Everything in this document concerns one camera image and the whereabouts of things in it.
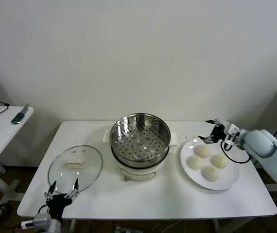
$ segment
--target small white table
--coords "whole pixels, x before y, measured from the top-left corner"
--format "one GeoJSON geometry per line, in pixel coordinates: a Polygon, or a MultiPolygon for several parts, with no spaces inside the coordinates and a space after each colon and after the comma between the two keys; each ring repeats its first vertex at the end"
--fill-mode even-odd
{"type": "MultiPolygon", "coordinates": [[[[179,148],[193,136],[208,136],[213,125],[203,121],[168,121],[179,148]]],[[[66,207],[67,219],[220,219],[241,218],[219,232],[232,232],[254,217],[273,216],[277,207],[252,163],[241,165],[237,182],[226,191],[207,190],[182,170],[179,150],[163,161],[163,172],[145,182],[123,181],[108,143],[102,142],[113,121],[63,122],[30,183],[17,213],[34,217],[45,204],[50,164],[64,150],[91,145],[102,154],[104,165],[96,182],[66,207]]],[[[242,159],[247,155],[241,151],[242,159]]]]}
{"type": "MultiPolygon", "coordinates": [[[[29,107],[28,112],[21,121],[21,124],[13,125],[11,120],[23,109],[23,107],[9,107],[8,110],[0,114],[0,154],[9,144],[12,138],[17,134],[17,132],[22,128],[25,122],[33,114],[34,109],[29,107]]],[[[6,170],[0,164],[0,173],[5,173],[6,170]]],[[[0,179],[0,191],[4,194],[0,204],[6,203],[9,200],[21,201],[23,193],[15,192],[19,180],[13,180],[10,185],[7,185],[3,180],[0,179]]]]}

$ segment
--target white plate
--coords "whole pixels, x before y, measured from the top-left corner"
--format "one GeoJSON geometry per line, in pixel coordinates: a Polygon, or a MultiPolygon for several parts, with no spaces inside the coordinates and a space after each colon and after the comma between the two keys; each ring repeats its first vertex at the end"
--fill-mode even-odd
{"type": "MultiPolygon", "coordinates": [[[[194,138],[188,142],[186,142],[181,150],[181,164],[187,175],[194,180],[197,184],[212,190],[226,190],[229,189],[238,179],[239,177],[239,164],[234,163],[232,161],[229,162],[228,166],[224,169],[219,169],[220,178],[217,181],[209,181],[203,177],[201,174],[202,170],[209,165],[212,165],[211,158],[215,154],[222,153],[222,149],[220,143],[208,144],[207,146],[210,148],[211,155],[203,159],[203,168],[201,170],[193,170],[191,169],[186,161],[189,157],[195,155],[194,149],[196,146],[205,145],[205,143],[200,138],[194,138]]],[[[232,158],[235,158],[235,152],[238,151],[238,148],[233,147],[230,151],[227,151],[226,154],[232,158]]]]}

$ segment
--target floor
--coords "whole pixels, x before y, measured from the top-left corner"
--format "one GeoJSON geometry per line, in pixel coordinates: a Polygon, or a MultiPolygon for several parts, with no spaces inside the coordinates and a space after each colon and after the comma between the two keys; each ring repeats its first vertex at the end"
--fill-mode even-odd
{"type": "MultiPolygon", "coordinates": [[[[259,171],[262,179],[265,183],[273,183],[273,181],[262,171],[259,171]]],[[[20,179],[20,185],[17,188],[18,192],[25,192],[33,175],[35,174],[34,168],[7,168],[7,172],[1,175],[1,178],[10,183],[13,179],[20,179]]],[[[277,193],[273,193],[272,197],[277,205],[277,193]]],[[[17,215],[18,202],[10,202],[11,206],[14,208],[10,217],[5,220],[2,225],[9,227],[19,224],[21,221],[25,220],[17,215]]],[[[225,224],[227,220],[223,220],[220,224],[225,224]]],[[[70,220],[64,222],[64,226],[70,225],[70,220]]],[[[91,220],[81,220],[77,221],[75,232],[76,233],[113,233],[114,225],[120,225],[122,227],[140,229],[144,233],[163,233],[163,231],[168,227],[165,233],[213,233],[214,227],[212,220],[185,220],[185,221],[91,221],[91,220]]],[[[4,229],[0,226],[0,233],[11,233],[11,229],[4,229]]],[[[15,233],[35,233],[33,229],[21,230],[15,229],[15,233]]],[[[263,217],[256,218],[250,221],[248,224],[240,228],[236,233],[277,233],[277,215],[274,217],[263,217]]]]}

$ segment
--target white wall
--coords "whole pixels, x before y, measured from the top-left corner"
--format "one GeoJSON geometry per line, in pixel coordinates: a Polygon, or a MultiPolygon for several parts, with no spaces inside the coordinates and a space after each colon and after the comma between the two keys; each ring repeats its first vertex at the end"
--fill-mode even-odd
{"type": "Polygon", "coordinates": [[[0,0],[0,100],[35,108],[9,165],[37,165],[64,120],[274,128],[277,0],[0,0]]]}

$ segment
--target stainless steel steamer basket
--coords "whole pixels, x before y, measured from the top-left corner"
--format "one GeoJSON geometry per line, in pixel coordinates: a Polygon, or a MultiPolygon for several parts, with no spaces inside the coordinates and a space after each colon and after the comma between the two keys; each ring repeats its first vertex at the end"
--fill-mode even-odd
{"type": "Polygon", "coordinates": [[[115,158],[130,168],[146,169],[159,164],[169,151],[170,140],[167,124],[145,113],[125,116],[110,131],[115,158]]]}

